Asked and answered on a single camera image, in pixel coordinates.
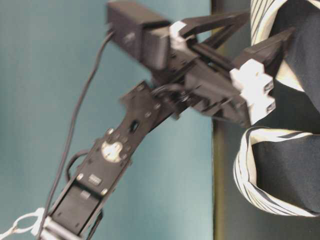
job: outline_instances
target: bracket hole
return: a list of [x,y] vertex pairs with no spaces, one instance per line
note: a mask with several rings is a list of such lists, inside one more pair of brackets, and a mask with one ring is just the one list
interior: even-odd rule
[[137,120],[132,121],[129,128],[129,133],[134,134],[138,127],[139,127],[139,122]]

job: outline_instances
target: screw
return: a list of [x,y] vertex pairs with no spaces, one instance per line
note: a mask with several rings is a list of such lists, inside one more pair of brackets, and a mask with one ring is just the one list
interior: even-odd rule
[[120,149],[120,144],[118,143],[118,142],[116,142],[115,144],[114,144],[114,148],[115,148],[115,150],[119,150]]
[[120,134],[119,133],[117,133],[115,136],[114,136],[114,139],[118,139],[120,137]]
[[151,112],[150,112],[150,111],[146,112],[144,116],[145,116],[146,118],[149,118],[149,117],[151,116]]
[[123,143],[125,144],[126,142],[128,142],[128,137],[127,137],[127,136],[124,136],[124,137],[122,138],[122,141],[123,141]]
[[108,135],[112,134],[113,132],[114,132],[113,128],[109,128],[108,131],[107,131]]
[[104,188],[104,189],[101,191],[101,195],[106,195],[107,192],[108,192],[108,189]]
[[83,173],[80,173],[80,174],[76,177],[76,179],[77,179],[78,181],[80,181],[83,177],[84,177],[84,174],[83,174]]
[[136,87],[136,89],[140,92],[145,88],[145,86],[143,84],[139,85]]
[[156,105],[154,105],[154,109],[155,109],[155,110],[158,110],[160,107],[161,107],[161,104],[160,104],[160,103],[157,103]]

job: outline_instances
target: black metal bracket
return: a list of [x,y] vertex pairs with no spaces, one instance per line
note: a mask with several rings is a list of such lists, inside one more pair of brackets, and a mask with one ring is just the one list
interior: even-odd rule
[[171,103],[153,96],[146,82],[120,101],[127,110],[123,121],[96,141],[49,214],[52,221],[77,236],[93,223],[144,137],[173,113]]

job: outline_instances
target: striped fabric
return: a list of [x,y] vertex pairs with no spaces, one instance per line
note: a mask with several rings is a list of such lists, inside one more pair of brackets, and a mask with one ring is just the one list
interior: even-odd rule
[[276,215],[317,217],[319,214],[277,199],[257,186],[257,169],[252,145],[260,142],[284,142],[310,136],[312,133],[253,127],[242,137],[233,165],[233,176],[241,194],[255,207]]
[[[306,0],[320,9],[318,0]],[[276,15],[287,0],[251,0],[251,44],[257,44],[269,37]],[[304,92],[297,76],[283,61],[276,79],[293,89]]]
[[[319,0],[306,0],[313,4],[315,7],[320,8]],[[285,4],[287,0],[251,0],[251,44],[257,44],[265,39],[267,39],[272,30],[274,21],[277,16],[277,12],[280,7]],[[282,84],[294,88],[298,91],[304,92],[302,86],[300,85],[296,75],[290,69],[288,64],[283,61],[279,72],[276,76],[276,79]],[[245,132],[241,139],[240,149],[236,156],[233,165],[233,176],[234,181],[236,183],[237,188],[241,192],[241,194],[255,207],[271,213],[275,215],[283,215],[283,216],[304,216],[304,217],[318,217],[320,215],[319,210],[311,211],[305,207],[305,205],[297,206],[294,204],[290,204],[287,201],[281,200],[275,196],[272,196],[270,193],[262,190],[257,185],[257,173],[264,173],[266,170],[256,168],[256,164],[259,162],[255,161],[255,155],[257,152],[254,151],[253,145],[262,146],[265,143],[274,143],[278,149],[281,151],[279,155],[274,156],[274,158],[278,158],[278,163],[283,162],[284,155],[290,154],[285,151],[292,151],[291,144],[294,141],[301,141],[304,146],[310,146],[312,148],[311,141],[305,140],[304,138],[313,138],[316,135],[313,135],[309,132],[301,132],[295,130],[286,130],[286,129],[270,129],[266,127],[253,127]],[[273,148],[264,149],[266,151],[265,154],[270,154],[270,151],[274,151]],[[295,158],[295,155],[291,153],[290,158]],[[318,162],[316,152],[313,152],[311,149],[310,159],[312,158],[314,162]],[[270,164],[270,158],[268,155],[261,156],[266,164]],[[301,159],[301,161],[307,162],[309,159]]]

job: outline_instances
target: black fabric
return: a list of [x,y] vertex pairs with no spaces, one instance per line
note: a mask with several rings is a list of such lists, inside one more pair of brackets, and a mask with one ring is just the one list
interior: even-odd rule
[[320,113],[304,92],[275,80],[271,95],[275,98],[275,110],[255,126],[320,134]]
[[252,146],[257,186],[297,207],[320,213],[320,135]]
[[[256,126],[320,134],[320,10],[306,0],[288,0],[271,36],[295,27],[286,62],[304,92],[274,81],[276,109]],[[320,136],[261,142],[252,146],[257,185],[285,202],[320,213]]]
[[288,0],[278,11],[271,36],[296,31],[286,61],[304,91],[320,111],[320,10],[306,0]]

